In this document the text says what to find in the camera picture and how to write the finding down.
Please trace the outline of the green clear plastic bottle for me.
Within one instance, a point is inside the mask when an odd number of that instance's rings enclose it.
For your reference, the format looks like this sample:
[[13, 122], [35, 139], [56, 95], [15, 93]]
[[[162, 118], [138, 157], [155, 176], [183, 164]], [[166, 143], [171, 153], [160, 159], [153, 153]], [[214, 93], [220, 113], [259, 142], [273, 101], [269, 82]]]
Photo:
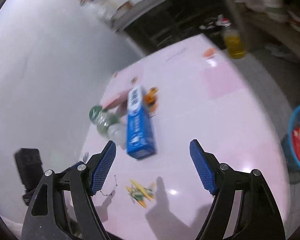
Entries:
[[126, 127], [115, 113], [103, 109], [102, 106], [96, 105], [91, 108], [89, 119], [96, 126], [101, 136], [125, 147]]

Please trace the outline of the blue white carton box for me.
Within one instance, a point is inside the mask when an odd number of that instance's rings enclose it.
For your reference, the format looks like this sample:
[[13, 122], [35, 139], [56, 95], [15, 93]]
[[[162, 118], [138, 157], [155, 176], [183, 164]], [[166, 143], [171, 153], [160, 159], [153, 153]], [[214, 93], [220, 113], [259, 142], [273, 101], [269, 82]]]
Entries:
[[144, 90], [134, 87], [127, 100], [127, 154], [134, 159], [144, 159], [156, 152], [148, 109], [143, 101]]

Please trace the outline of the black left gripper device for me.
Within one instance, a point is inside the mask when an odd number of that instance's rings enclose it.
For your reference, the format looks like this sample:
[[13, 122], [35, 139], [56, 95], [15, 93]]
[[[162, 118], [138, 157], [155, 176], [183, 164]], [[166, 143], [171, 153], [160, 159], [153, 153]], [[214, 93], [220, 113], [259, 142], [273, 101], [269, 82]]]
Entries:
[[44, 173], [40, 152], [36, 148], [20, 148], [14, 154], [14, 159], [21, 182], [25, 187], [23, 201], [29, 206], [31, 198]]

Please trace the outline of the pink wrapper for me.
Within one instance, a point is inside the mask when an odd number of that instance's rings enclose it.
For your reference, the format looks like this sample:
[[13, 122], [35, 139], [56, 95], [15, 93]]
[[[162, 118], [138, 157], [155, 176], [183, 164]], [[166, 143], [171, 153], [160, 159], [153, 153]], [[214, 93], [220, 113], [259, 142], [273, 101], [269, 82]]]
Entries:
[[120, 104], [124, 103], [128, 99], [128, 90], [124, 90], [122, 92], [117, 93], [116, 95], [112, 96], [106, 102], [102, 103], [103, 109], [112, 109], [118, 107]]

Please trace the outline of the yellow cooking oil bottle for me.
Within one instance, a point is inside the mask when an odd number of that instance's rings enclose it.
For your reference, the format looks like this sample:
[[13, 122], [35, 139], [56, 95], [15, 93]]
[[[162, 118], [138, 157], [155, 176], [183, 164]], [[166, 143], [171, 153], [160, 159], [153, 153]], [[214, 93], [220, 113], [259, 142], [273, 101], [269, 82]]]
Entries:
[[232, 59], [241, 59], [245, 57], [246, 49], [237, 29], [235, 29], [229, 19], [223, 18], [222, 37], [229, 56]]

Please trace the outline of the blue plastic mesh trash basket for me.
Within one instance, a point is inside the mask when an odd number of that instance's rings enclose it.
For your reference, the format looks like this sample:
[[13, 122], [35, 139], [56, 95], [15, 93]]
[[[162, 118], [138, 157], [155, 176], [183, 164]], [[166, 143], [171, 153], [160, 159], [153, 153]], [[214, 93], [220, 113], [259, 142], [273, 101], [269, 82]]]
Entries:
[[288, 169], [300, 171], [300, 106], [293, 111], [287, 134], [281, 141]]

